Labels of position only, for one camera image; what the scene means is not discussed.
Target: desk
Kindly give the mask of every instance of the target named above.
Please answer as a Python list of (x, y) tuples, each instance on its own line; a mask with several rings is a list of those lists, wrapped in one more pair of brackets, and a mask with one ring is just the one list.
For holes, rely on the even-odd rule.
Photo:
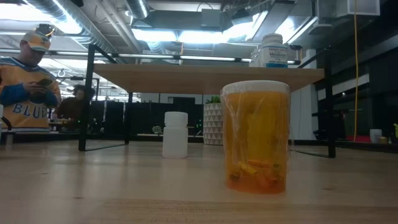
[[(89, 146), (114, 144), (87, 141)], [(161, 142), (78, 152), (78, 141), (0, 147), (1, 223), (396, 223), (398, 155), (337, 149), (292, 153), (287, 191), (227, 189), (223, 149), (189, 144), (163, 159)], [(298, 147), (327, 151), (327, 147)]]

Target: person in background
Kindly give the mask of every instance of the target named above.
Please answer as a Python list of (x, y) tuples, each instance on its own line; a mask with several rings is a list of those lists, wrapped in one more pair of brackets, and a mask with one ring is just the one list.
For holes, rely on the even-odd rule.
[[(60, 106), (57, 109), (58, 118), (63, 119), (74, 119), (79, 120), (81, 116), (81, 112), (84, 108), (84, 99), (85, 99), (85, 86), (84, 85), (75, 85), (73, 89), (73, 95), (75, 97), (69, 97), (64, 99)], [(94, 89), (90, 89), (90, 93), (88, 97), (90, 99), (93, 98), (95, 94)]]
[(0, 58), (0, 104), (4, 117), (19, 131), (49, 131), (47, 108), (58, 106), (61, 96), (52, 74), (38, 64), (50, 48), (40, 32), (25, 34), (16, 58)]

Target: ceiling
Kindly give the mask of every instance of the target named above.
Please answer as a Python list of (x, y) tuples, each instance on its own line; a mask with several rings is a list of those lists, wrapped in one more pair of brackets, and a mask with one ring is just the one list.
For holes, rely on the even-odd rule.
[[(98, 29), (100, 34), (106, 39), (107, 42), (114, 48), (115, 52), (120, 53), (133, 53), (134, 49), (131, 47), (131, 43), (126, 41), (126, 38), (122, 38), (120, 34), (121, 26), (128, 27), (130, 29), (131, 26), (131, 17), (127, 12), (128, 9), (126, 7), (125, 0), (105, 0), (110, 3), (111, 7), (117, 11), (118, 17), (120, 20), (117, 20), (115, 15), (110, 15), (110, 9), (106, 7), (107, 12), (101, 10), (98, 5), (98, 2), (102, 0), (85, 0), (85, 5), (80, 8), (81, 12), (85, 17), (88, 18), (91, 24), (93, 24), (93, 29)], [(317, 4), (312, 4), (312, 0), (297, 0), (297, 1), (280, 1), (280, 2), (288, 2), (290, 5), (278, 5), (273, 1), (248, 1), (248, 0), (209, 0), (205, 2), (198, 2), (196, 0), (148, 0), (147, 3), (150, 7), (149, 19), (152, 19), (153, 23), (161, 24), (162, 19), (156, 21), (154, 17), (151, 17), (151, 14), (159, 11), (174, 11), (169, 14), (175, 14), (175, 21), (184, 21), (186, 18), (177, 17), (181, 15), (180, 11), (186, 12), (186, 15), (198, 15), (198, 13), (202, 9), (215, 9), (220, 10), (230, 18), (238, 9), (246, 8), (250, 13), (250, 16), (254, 16), (256, 14), (261, 15), (262, 12), (267, 12), (267, 16), (264, 19), (264, 22), (260, 21), (257, 32), (263, 32), (270, 27), (275, 27), (276, 32), (281, 33), (285, 39), (291, 39), (295, 34), (302, 29), (304, 24), (307, 24), (312, 16), (318, 16), (318, 20), (316, 23), (311, 24), (309, 29), (307, 29), (300, 37), (298, 37), (291, 44), (301, 45), (303, 47), (303, 52), (309, 48), (322, 48), (326, 47), (330, 43), (339, 42), (341, 39), (352, 34), (353, 30), (351, 29), (353, 25), (353, 17), (352, 15), (345, 15), (340, 17), (332, 17), (332, 16), (324, 16), (329, 14), (330, 12), (319, 11)], [(323, 3), (328, 0), (318, 0), (320, 3)], [(37, 9), (32, 9), (28, 5), (25, 4), (2, 4), (3, 10), (0, 15), (0, 49), (18, 49), (19, 41), (22, 38), (23, 33), (28, 30), (33, 30), (38, 24), (48, 24), (53, 21), (49, 19), (49, 15), (45, 15)], [(109, 21), (109, 17), (115, 21), (119, 30), (115, 29), (114, 24)], [(374, 16), (359, 16), (359, 27), (364, 27), (371, 23), (375, 17)], [(137, 26), (140, 21), (135, 21), (132, 23), (133, 26)], [(323, 24), (331, 24), (333, 26), (332, 29), (327, 29), (321, 31), (318, 34), (310, 34), (310, 30), (317, 23)], [(252, 27), (256, 26), (256, 21), (253, 21), (250, 25), (250, 29), (254, 29)], [(180, 37), (181, 31), (173, 31)], [(246, 36), (248, 32), (243, 28), (238, 29), (238, 33), (245, 33)], [(59, 50), (59, 51), (76, 51), (76, 52), (86, 52), (87, 49), (84, 44), (77, 41), (76, 36), (78, 35), (69, 35), (58, 29), (55, 35), (52, 37), (52, 45), (51, 50)], [(256, 38), (256, 35), (251, 39), (229, 39), (229, 41), (215, 44), (194, 44), (194, 43), (182, 43), (178, 41), (168, 41), (163, 42), (164, 49), (170, 54), (184, 54), (184, 55), (200, 55), (200, 56), (215, 56), (215, 57), (250, 57), (251, 52), (254, 50), (255, 46), (260, 44), (261, 37), (259, 39)], [(133, 41), (134, 45), (137, 45), (138, 49), (142, 49), (145, 53), (150, 53), (150, 48), (147, 45), (147, 42), (143, 40), (135, 40)], [(297, 54), (293, 50), (289, 52), (289, 60), (296, 59)], [(205, 65), (205, 64), (223, 64), (220, 63), (211, 63), (211, 62), (196, 62), (196, 61), (184, 61), (186, 64), (194, 64), (194, 65)], [(40, 64), (41, 66), (47, 68), (55, 75), (57, 75), (60, 70), (66, 73), (66, 77), (72, 75), (85, 76), (85, 67), (86, 61), (77, 60), (77, 58), (59, 58), (52, 57), (46, 58)], [(78, 82), (73, 82), (70, 80), (64, 80), (64, 83), (72, 86), (77, 84)], [(100, 85), (108, 88), (109, 86), (114, 86), (112, 83), (108, 82), (104, 78), (101, 78)], [(65, 90), (65, 95), (68, 93), (66, 89), (67, 86), (63, 86), (63, 90)], [(118, 87), (113, 89), (101, 89), (100, 95), (114, 95), (114, 96), (125, 96), (126, 92)]]

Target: white pill bottle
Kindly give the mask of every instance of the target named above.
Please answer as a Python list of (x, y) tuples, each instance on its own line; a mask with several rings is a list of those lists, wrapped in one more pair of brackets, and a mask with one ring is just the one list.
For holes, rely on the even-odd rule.
[(188, 154), (188, 114), (166, 112), (163, 134), (163, 157), (183, 159)]
[(260, 67), (287, 68), (287, 46), (280, 34), (268, 34), (262, 38)]

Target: potted plant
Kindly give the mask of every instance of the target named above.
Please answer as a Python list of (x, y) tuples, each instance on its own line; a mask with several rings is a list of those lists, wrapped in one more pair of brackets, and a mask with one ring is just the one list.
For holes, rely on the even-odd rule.
[(223, 110), (220, 96), (212, 96), (203, 109), (203, 142), (223, 145)]

